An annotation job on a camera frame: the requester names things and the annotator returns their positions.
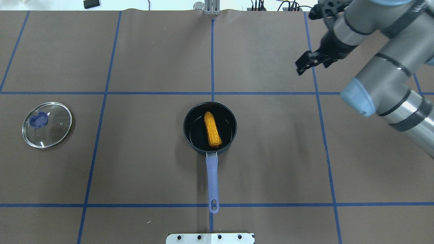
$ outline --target purple handle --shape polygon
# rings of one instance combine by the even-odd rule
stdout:
[[[208,175],[208,207],[210,212],[215,214],[220,209],[218,199],[218,157],[206,157]]]

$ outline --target blue knob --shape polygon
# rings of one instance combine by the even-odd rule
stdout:
[[[37,115],[33,115],[29,119],[29,125],[33,128],[42,128],[48,124],[48,114],[39,112]]]

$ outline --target yellow corn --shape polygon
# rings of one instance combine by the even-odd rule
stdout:
[[[207,127],[208,133],[208,143],[211,147],[217,148],[221,145],[221,139],[218,135],[216,121],[214,120],[214,116],[210,112],[206,112],[205,116],[205,126]]]

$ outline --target blue tape line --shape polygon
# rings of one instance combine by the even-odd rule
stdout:
[[[13,60],[13,57],[15,56],[16,49],[18,47],[18,44],[20,43],[21,36],[23,35],[23,32],[24,32],[24,27],[26,27],[27,20],[29,19],[29,15],[30,15],[30,11],[27,11],[26,17],[24,18],[23,26],[21,26],[20,34],[18,35],[18,39],[15,42],[15,46],[13,47],[12,54],[10,55],[9,63],[7,64],[6,71],[4,72],[3,80],[1,81],[1,85],[0,85],[0,92],[3,90],[3,86],[4,86],[4,83],[6,81],[10,65],[12,64],[12,60]]]
[[[87,204],[88,208],[207,208],[206,203],[169,204]]]
[[[0,92],[9,95],[103,95],[104,92]]]
[[[309,46],[309,50],[312,50],[312,46],[310,43],[310,36],[309,36],[309,27],[308,27],[308,23],[307,23],[307,16],[306,16],[306,12],[303,12],[304,14],[304,24],[306,26],[306,37],[307,37],[307,43]],[[333,210],[335,213],[335,222],[336,222],[336,231],[337,231],[337,235],[338,235],[338,242],[339,244],[342,244],[342,236],[341,236],[341,227],[339,224],[339,214],[338,214],[338,208],[336,206],[336,196],[335,196],[335,187],[333,184],[333,176],[332,176],[332,167],[330,166],[330,157],[329,157],[329,148],[327,146],[327,138],[326,138],[326,130],[324,128],[324,120],[322,118],[322,109],[321,109],[321,101],[319,99],[319,94],[318,94],[318,83],[316,80],[316,72],[315,72],[315,67],[312,67],[312,74],[313,74],[313,83],[315,85],[315,92],[316,94],[316,103],[318,105],[318,113],[319,113],[319,121],[321,123],[321,132],[322,132],[322,140],[324,143],[324,149],[325,149],[325,154],[327,157],[327,167],[329,170],[329,182],[330,182],[330,190],[332,192],[332,201],[333,201]]]
[[[88,200],[89,200],[90,185],[91,185],[91,182],[92,182],[92,175],[93,175],[93,169],[94,169],[94,166],[95,166],[96,153],[98,151],[99,135],[101,133],[102,119],[104,117],[105,102],[107,100],[107,93],[108,93],[108,90],[109,90],[108,87],[110,85],[110,75],[111,75],[111,72],[112,72],[113,59],[115,58],[116,43],[117,43],[117,40],[118,40],[119,26],[120,26],[120,23],[121,23],[121,16],[122,16],[122,11],[119,11],[118,23],[116,25],[115,40],[113,42],[112,57],[110,58],[110,65],[108,67],[109,70],[108,70],[108,74],[107,74],[107,82],[105,84],[104,99],[102,100],[101,114],[99,116],[98,130],[96,132],[95,147],[93,149],[92,162],[91,162],[90,170],[89,170],[89,179],[88,179],[88,182],[87,182],[86,196],[85,196],[85,200],[84,200],[82,218],[81,218],[81,221],[80,221],[80,229],[79,229],[79,235],[78,235],[78,238],[77,238],[77,244],[80,244],[81,237],[82,237],[82,234],[83,234],[84,219],[86,218],[86,209],[87,209],[87,203],[88,203]]]
[[[108,92],[109,95],[211,95],[211,92]]]
[[[214,230],[214,214],[210,212],[210,233]]]
[[[2,203],[0,208],[83,208],[84,204]],[[434,202],[342,202],[342,203],[221,203],[221,208],[434,206]],[[206,203],[87,204],[87,208],[208,208]]]
[[[0,92],[5,95],[104,95],[105,92]],[[107,92],[107,95],[212,95],[212,92]],[[214,92],[215,95],[339,95],[340,92]]]
[[[211,20],[211,101],[214,102],[214,21]]]
[[[416,73],[413,73],[413,77],[414,80],[416,81],[416,86],[418,87],[419,93],[422,93],[421,86],[419,85],[419,81],[418,81],[418,77],[416,76]]]
[[[223,208],[333,207],[333,203],[220,203]]]
[[[51,203],[3,203],[0,208],[82,208],[84,204],[51,204]]]
[[[336,203],[338,207],[369,207],[369,206],[434,206],[434,202],[347,202]]]

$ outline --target metal plate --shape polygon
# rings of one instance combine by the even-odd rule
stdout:
[[[254,233],[170,234],[166,244],[255,244]]]

